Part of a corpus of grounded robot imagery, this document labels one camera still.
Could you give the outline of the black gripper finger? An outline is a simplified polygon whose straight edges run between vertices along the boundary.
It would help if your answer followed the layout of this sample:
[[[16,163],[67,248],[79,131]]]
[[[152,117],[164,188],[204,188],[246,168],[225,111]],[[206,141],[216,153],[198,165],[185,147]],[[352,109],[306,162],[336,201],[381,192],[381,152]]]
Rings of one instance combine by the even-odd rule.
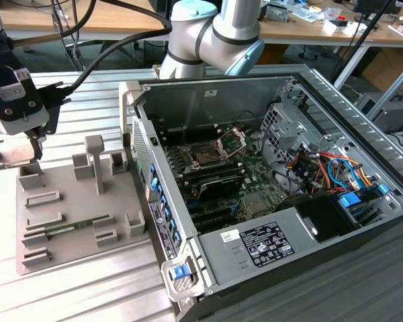
[[[46,140],[46,133],[44,127],[38,126],[26,131],[26,135],[30,140],[31,146],[34,150],[34,157],[40,160],[43,156],[42,143]]]

